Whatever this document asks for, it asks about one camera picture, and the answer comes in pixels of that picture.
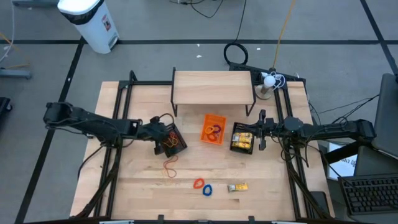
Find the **black keyboard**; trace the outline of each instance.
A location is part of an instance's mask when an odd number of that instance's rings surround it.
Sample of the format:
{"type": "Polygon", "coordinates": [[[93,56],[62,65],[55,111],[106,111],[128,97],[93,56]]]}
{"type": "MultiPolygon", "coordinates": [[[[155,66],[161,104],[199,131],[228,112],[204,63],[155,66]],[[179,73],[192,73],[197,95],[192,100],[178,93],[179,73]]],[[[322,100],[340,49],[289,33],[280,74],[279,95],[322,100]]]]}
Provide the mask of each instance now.
{"type": "Polygon", "coordinates": [[[398,174],[338,178],[351,215],[398,212],[398,174]]]}

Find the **gray floor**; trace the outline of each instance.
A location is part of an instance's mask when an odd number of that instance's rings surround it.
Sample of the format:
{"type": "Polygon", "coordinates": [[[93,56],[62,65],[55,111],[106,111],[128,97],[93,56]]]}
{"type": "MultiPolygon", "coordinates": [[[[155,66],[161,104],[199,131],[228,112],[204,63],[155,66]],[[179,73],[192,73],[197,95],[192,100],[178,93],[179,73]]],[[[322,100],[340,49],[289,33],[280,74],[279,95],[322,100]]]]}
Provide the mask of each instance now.
{"type": "MultiPolygon", "coordinates": [[[[201,17],[189,6],[168,0],[106,1],[122,40],[233,39],[239,25],[242,0],[225,0],[212,19],[201,17]]],[[[398,39],[398,4],[395,0],[367,0],[385,39],[398,39]]],[[[211,14],[218,2],[206,1],[197,8],[211,14]]],[[[242,25],[241,39],[277,39],[290,1],[250,0],[242,25]]],[[[11,36],[9,2],[0,2],[0,32],[11,36]]],[[[17,40],[78,40],[79,33],[54,8],[16,7],[17,40]]],[[[298,0],[284,39],[377,40],[359,1],[298,0]]],[[[5,45],[0,46],[0,55],[5,45]]],[[[275,45],[246,44],[248,65],[269,68],[275,45]]],[[[14,110],[0,133],[0,222],[15,220],[46,130],[42,122],[45,104],[57,101],[77,45],[18,45],[31,61],[31,80],[0,79],[0,96],[10,97],[14,110]]],[[[227,70],[224,44],[117,45],[107,55],[94,53],[85,45],[72,80],[67,101],[93,111],[100,84],[128,78],[133,69],[140,80],[170,80],[172,67],[179,70],[227,70]]],[[[398,46],[389,45],[394,57],[398,46]]],[[[233,47],[231,61],[243,60],[233,47]]],[[[1,64],[23,63],[13,52],[1,64]]],[[[374,96],[381,75],[391,68],[377,45],[281,45],[276,68],[297,72],[307,79],[310,101],[318,111],[374,96]]],[[[351,116],[374,121],[377,101],[351,116]]],[[[351,108],[321,114],[329,123],[351,108]]],[[[43,221],[69,216],[76,173],[82,162],[86,139],[57,131],[32,198],[26,221],[43,221]]],[[[335,208],[344,217],[344,207],[335,196],[335,208]]]]}

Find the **toy ring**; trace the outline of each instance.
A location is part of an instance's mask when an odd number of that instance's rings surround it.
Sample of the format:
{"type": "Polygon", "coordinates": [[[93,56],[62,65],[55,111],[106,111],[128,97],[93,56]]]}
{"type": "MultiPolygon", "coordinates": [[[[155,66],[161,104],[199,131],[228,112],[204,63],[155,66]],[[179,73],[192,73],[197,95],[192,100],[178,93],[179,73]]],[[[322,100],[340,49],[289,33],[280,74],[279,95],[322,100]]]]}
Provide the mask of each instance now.
{"type": "Polygon", "coordinates": [[[203,188],[203,195],[204,196],[210,196],[211,193],[213,192],[213,189],[211,188],[211,185],[208,184],[203,188]]]}
{"type": "Polygon", "coordinates": [[[193,188],[194,189],[200,189],[205,185],[205,180],[203,180],[203,178],[199,178],[197,180],[194,181],[193,183],[193,188]]]}
{"type": "Polygon", "coordinates": [[[215,124],[215,125],[213,125],[213,127],[218,128],[218,130],[213,131],[213,133],[217,134],[217,133],[219,133],[221,131],[221,126],[220,125],[215,124]]]}
{"type": "Polygon", "coordinates": [[[218,139],[214,133],[207,134],[207,138],[209,139],[209,141],[217,141],[218,139]]]}
{"type": "Polygon", "coordinates": [[[206,134],[211,134],[214,131],[214,127],[212,126],[207,126],[207,128],[205,129],[205,133],[206,134]]]}

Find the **yellow cable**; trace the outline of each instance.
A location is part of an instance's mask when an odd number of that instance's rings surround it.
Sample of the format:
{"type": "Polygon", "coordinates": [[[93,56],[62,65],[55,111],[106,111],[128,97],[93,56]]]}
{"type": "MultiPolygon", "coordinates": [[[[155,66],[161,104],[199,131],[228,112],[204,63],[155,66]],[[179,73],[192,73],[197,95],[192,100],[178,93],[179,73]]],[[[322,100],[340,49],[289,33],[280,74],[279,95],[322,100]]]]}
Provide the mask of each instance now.
{"type": "Polygon", "coordinates": [[[10,45],[10,47],[12,47],[12,48],[15,49],[16,51],[20,52],[21,55],[24,57],[24,59],[27,61],[27,64],[13,65],[13,66],[7,67],[6,69],[21,68],[21,67],[28,67],[28,66],[30,66],[28,57],[26,57],[24,54],[22,54],[21,50],[19,50],[18,47],[15,46],[14,44],[12,44],[11,41],[10,41],[4,34],[0,33],[0,36],[1,36],[5,41],[7,41],[7,43],[10,45]]]}
{"type": "Polygon", "coordinates": [[[282,39],[282,36],[283,36],[283,34],[285,32],[286,24],[287,24],[287,21],[290,18],[290,14],[292,13],[292,9],[293,9],[293,6],[294,6],[295,2],[296,2],[296,0],[292,0],[292,4],[290,5],[290,8],[289,8],[289,13],[286,16],[286,20],[285,20],[284,26],[282,27],[282,31],[280,32],[279,39],[278,39],[278,44],[276,46],[274,64],[272,65],[272,68],[275,68],[276,60],[278,58],[278,53],[279,53],[280,40],[282,39]]]}

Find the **white lid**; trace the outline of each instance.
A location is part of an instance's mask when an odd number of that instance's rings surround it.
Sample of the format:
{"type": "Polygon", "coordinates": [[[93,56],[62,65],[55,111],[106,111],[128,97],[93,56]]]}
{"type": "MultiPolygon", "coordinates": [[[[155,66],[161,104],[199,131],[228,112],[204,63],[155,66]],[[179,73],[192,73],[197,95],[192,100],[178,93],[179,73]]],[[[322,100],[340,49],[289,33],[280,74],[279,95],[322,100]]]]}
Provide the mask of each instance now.
{"type": "Polygon", "coordinates": [[[100,0],[60,0],[58,9],[70,15],[82,15],[92,10],[100,0]]]}
{"type": "Polygon", "coordinates": [[[269,88],[271,86],[274,86],[276,82],[275,77],[273,77],[272,75],[269,75],[267,77],[264,78],[264,85],[269,88]]]}

